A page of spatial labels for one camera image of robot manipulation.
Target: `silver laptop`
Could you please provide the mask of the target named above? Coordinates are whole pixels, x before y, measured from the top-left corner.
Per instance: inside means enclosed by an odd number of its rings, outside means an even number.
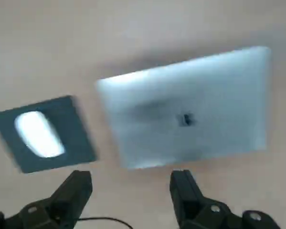
[[[269,63],[252,47],[99,80],[123,166],[265,149]]]

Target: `white mouse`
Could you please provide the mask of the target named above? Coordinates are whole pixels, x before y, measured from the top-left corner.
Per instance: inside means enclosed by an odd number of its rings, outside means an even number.
[[[64,146],[48,119],[39,111],[16,117],[15,129],[25,145],[39,157],[55,157],[65,153]]]

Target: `mouse pad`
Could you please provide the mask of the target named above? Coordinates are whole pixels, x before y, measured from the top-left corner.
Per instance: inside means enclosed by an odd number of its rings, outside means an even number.
[[[65,152],[45,158],[34,154],[15,128],[15,119],[39,111],[56,130]],[[64,96],[0,112],[0,136],[23,173],[96,161],[96,154],[75,107],[72,96]]]

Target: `dark mouse pad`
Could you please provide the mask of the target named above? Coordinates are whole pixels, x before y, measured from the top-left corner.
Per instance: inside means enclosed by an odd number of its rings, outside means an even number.
[[[23,173],[97,159],[71,96],[0,112],[0,135]]]

